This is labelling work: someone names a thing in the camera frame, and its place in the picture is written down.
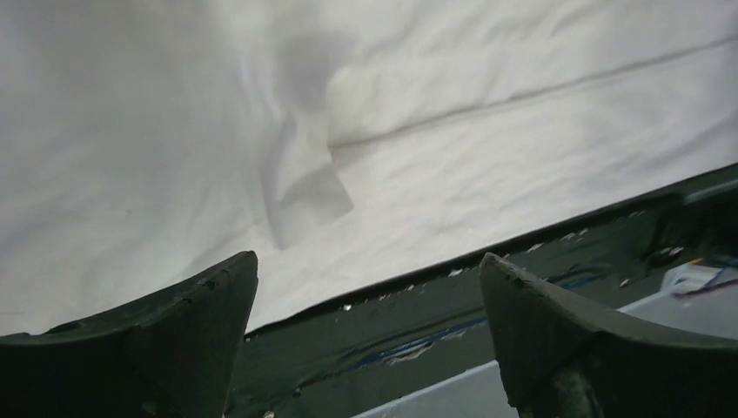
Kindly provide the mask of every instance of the chipped paint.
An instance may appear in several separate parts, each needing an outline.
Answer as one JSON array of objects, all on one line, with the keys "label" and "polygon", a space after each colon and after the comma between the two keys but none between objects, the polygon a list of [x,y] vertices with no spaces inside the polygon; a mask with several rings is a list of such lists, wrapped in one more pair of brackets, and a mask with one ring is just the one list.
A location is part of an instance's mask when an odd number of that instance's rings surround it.
[{"label": "chipped paint", "polygon": [[459,331],[458,333],[452,333],[452,334],[446,335],[443,338],[441,338],[441,340],[442,341],[456,340],[457,338],[463,337],[466,334],[466,331],[467,330],[463,330],[463,331]]},{"label": "chipped paint", "polygon": [[533,251],[541,248],[542,246],[543,246],[543,243],[542,242],[540,242],[538,244],[535,244],[534,246],[531,246],[530,248],[528,248],[528,250],[526,251],[526,253],[531,253],[531,252],[533,252]]},{"label": "chipped paint", "polygon": [[410,361],[415,360],[421,355],[423,355],[426,351],[430,350],[433,347],[433,344],[426,344],[425,346],[416,347],[413,351],[408,353],[400,354],[396,357],[392,357],[390,359],[387,359],[386,362],[390,366],[394,366],[397,363],[401,363],[404,361]]}]

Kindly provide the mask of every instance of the gray metal surface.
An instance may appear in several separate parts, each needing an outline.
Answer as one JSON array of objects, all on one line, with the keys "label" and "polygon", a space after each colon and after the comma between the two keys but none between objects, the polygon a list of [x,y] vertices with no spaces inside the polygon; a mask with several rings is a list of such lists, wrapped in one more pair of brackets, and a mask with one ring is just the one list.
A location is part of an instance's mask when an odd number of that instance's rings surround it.
[{"label": "gray metal surface", "polygon": [[[660,292],[620,309],[667,327],[738,340],[738,286],[674,297]],[[354,418],[517,418],[497,361],[388,402]]]}]

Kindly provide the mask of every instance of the white sheet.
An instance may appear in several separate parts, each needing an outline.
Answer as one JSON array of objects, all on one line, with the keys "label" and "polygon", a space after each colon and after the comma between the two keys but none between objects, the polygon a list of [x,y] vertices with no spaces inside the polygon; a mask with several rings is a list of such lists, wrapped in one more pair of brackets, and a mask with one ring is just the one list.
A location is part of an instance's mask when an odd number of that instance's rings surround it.
[{"label": "white sheet", "polygon": [[0,334],[115,307],[350,210],[319,84],[285,83],[294,63],[273,45],[237,48],[217,6],[0,0]]}]

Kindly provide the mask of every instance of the white fabric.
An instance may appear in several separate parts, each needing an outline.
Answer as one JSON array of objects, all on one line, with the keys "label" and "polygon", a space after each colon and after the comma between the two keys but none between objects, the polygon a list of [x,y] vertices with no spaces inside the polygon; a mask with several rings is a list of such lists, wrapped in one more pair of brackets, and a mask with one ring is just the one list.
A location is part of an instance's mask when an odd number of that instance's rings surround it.
[{"label": "white fabric", "polygon": [[299,67],[237,48],[244,32],[217,5],[0,0],[0,334],[115,307],[350,210],[323,104],[284,82]]},{"label": "white fabric", "polygon": [[253,329],[738,162],[736,1],[204,3],[0,0],[0,334],[242,249]]}]

